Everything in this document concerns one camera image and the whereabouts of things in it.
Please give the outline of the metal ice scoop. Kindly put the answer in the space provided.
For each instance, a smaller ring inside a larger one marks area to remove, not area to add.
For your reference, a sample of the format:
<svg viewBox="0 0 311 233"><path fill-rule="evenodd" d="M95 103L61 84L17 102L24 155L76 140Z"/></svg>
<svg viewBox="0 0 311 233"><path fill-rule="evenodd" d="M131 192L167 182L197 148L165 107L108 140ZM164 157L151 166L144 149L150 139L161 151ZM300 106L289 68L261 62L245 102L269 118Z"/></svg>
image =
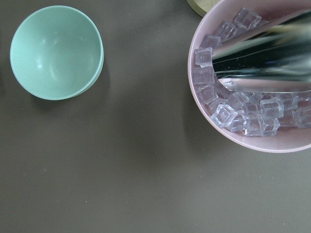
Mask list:
<svg viewBox="0 0 311 233"><path fill-rule="evenodd" d="M293 12L225 41L214 49L212 64L230 91L310 91L311 11Z"/></svg>

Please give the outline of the pink bowl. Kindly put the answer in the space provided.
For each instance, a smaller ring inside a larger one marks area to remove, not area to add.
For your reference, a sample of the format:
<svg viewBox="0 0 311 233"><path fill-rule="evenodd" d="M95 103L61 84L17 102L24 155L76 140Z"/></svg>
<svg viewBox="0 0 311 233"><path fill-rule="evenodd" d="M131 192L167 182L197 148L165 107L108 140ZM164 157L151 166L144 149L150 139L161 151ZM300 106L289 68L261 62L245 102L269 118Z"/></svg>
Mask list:
<svg viewBox="0 0 311 233"><path fill-rule="evenodd" d="M265 20L273 20L298 10L310 8L311 2L309 0L221 0L215 4L201 20L190 45L188 80L194 101L204 118L214 129L241 146L270 153L288 153L309 149L311 147L310 129L284 128L280 129L275 136L268 137L232 133L217 127L211 121L209 112L199 102L192 83L193 52L199 47L205 34L215 32L223 20L233 20L243 6L257 12Z"/></svg>

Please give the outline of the green bowl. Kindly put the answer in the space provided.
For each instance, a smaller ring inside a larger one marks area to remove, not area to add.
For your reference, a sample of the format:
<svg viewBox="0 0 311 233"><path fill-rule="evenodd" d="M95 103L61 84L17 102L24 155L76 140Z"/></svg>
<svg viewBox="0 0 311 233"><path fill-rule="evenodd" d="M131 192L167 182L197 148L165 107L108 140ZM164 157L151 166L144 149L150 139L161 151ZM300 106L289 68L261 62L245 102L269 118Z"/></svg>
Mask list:
<svg viewBox="0 0 311 233"><path fill-rule="evenodd" d="M16 30L10 64L16 80L30 94L65 100L95 84L104 65L104 46L85 13L69 6L48 6L29 15Z"/></svg>

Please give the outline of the wooden stand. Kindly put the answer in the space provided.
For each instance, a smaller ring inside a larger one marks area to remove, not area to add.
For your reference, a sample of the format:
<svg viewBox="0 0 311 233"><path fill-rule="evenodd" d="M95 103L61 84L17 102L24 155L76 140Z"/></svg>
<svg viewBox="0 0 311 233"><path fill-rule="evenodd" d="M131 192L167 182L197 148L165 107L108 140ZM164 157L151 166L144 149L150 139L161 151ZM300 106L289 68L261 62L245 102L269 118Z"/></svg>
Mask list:
<svg viewBox="0 0 311 233"><path fill-rule="evenodd" d="M187 0L190 8L201 17L204 17L218 2L219 0Z"/></svg>

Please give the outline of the clear ice cube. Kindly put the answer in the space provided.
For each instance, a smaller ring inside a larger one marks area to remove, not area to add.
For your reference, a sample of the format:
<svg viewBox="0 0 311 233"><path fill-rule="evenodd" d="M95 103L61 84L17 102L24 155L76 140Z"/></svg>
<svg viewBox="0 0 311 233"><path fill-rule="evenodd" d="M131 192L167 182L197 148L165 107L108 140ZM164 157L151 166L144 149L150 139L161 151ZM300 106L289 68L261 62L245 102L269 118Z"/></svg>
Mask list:
<svg viewBox="0 0 311 233"><path fill-rule="evenodd" d="M233 22L239 29L249 30L256 27L262 20L256 12L242 7Z"/></svg>
<svg viewBox="0 0 311 233"><path fill-rule="evenodd" d="M198 48L194 50L194 63L200 67L212 65L213 48Z"/></svg>
<svg viewBox="0 0 311 233"><path fill-rule="evenodd" d="M259 104L260 112L265 118L269 119L284 117L284 104L279 98L273 97L270 99L261 100Z"/></svg>
<svg viewBox="0 0 311 233"><path fill-rule="evenodd" d="M211 116L211 120L220 128L227 127L231 124L233 119L238 115L228 104L219 104L215 112Z"/></svg>

